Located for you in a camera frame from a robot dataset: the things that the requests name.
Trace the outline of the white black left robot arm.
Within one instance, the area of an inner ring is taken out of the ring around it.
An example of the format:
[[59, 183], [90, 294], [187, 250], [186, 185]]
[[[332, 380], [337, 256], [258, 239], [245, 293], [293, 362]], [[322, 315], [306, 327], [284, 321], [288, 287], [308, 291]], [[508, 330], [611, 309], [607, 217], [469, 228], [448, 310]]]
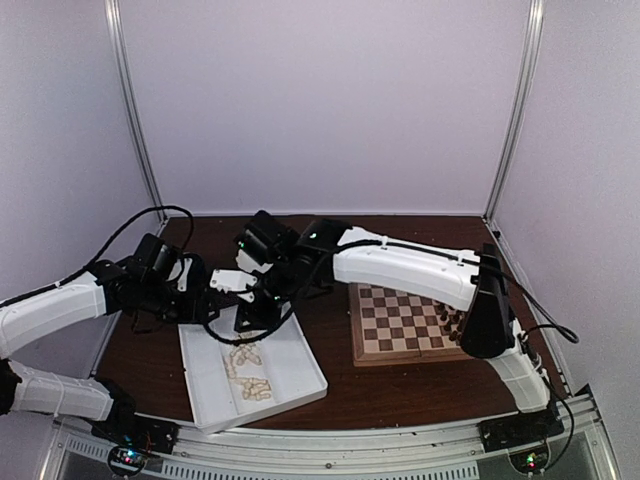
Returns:
[[123, 444], [144, 433], [134, 399], [116, 383], [33, 370], [11, 355], [70, 325], [117, 312], [145, 312], [162, 324], [198, 324], [212, 338], [219, 309], [202, 259], [147, 234], [118, 261], [95, 255], [70, 276], [1, 304], [1, 412], [70, 415], [104, 423]]

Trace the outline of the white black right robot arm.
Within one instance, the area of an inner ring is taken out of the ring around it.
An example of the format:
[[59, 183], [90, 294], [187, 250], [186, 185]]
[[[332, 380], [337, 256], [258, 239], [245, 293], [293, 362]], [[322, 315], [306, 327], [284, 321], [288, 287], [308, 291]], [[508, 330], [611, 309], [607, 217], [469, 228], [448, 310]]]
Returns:
[[517, 438], [533, 441], [550, 426], [553, 389], [510, 306], [511, 279], [492, 245], [480, 252], [447, 250], [324, 218], [297, 233], [265, 211], [235, 242], [236, 269], [198, 276], [194, 261], [175, 255], [160, 274], [144, 268], [141, 287], [122, 304], [163, 323], [208, 327], [218, 315], [213, 293], [223, 291], [241, 300], [237, 330], [255, 330], [262, 340], [291, 316], [282, 307], [312, 287], [368, 283], [429, 297], [464, 312], [462, 350], [487, 361], [508, 388], [520, 412], [512, 423]]

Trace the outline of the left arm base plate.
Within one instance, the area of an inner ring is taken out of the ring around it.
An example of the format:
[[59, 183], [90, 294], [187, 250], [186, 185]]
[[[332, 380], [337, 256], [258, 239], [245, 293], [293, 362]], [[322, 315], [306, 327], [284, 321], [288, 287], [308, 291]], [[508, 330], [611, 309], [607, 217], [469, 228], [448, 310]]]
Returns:
[[179, 433], [176, 423], [138, 415], [131, 427], [115, 427], [107, 421], [88, 423], [93, 436], [148, 454], [171, 454]]

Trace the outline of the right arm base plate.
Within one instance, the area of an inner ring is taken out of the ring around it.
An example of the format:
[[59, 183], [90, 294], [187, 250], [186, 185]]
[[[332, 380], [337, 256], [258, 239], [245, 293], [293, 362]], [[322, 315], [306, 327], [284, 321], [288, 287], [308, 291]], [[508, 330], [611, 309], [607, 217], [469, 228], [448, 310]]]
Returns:
[[562, 420], [550, 410], [485, 420], [478, 428], [487, 453], [540, 442], [564, 432]]

